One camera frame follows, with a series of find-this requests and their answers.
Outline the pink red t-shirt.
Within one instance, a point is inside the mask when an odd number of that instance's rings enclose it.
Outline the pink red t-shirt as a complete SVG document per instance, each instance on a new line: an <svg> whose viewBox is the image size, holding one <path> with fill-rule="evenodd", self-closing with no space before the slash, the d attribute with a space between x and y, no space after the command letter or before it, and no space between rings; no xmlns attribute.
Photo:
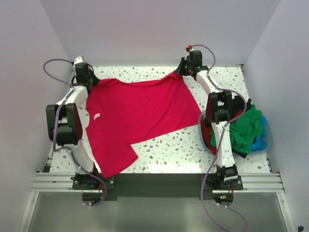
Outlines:
<svg viewBox="0 0 309 232"><path fill-rule="evenodd" d="M105 178L119 174L137 159L133 144L197 123L200 108L183 77L125 83L102 79L86 101L87 137Z"/></svg>

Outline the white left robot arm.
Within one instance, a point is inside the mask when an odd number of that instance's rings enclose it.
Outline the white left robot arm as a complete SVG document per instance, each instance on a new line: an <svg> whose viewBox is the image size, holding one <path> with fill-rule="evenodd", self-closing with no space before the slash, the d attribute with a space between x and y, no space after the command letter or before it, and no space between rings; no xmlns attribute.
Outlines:
<svg viewBox="0 0 309 232"><path fill-rule="evenodd" d="M73 66L72 80L70 83L52 76L46 70L48 63L61 61L60 58L48 60L43 65L43 70L48 76L69 86L68 93L55 104L46 106L47 130L49 139L53 143L53 151L68 150L77 174L86 174L83 184L88 189L96 189L100 178L94 162L90 159L84 144L83 126L78 113L78 108L84 103L93 87L99 83L92 65L85 62L81 56L74 61L68 61Z"/></svg>

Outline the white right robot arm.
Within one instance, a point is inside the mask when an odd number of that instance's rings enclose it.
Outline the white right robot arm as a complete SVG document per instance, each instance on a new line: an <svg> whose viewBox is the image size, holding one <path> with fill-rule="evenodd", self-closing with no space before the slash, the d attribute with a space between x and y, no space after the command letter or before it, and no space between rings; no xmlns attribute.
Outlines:
<svg viewBox="0 0 309 232"><path fill-rule="evenodd" d="M211 123L217 146L215 184L217 188L225 190L238 177L229 132L234 119L232 94L236 91L223 89L210 77L212 67L203 65L201 51L192 46L188 46L186 51L187 55L181 58L176 73L193 77L208 95L206 119Z"/></svg>

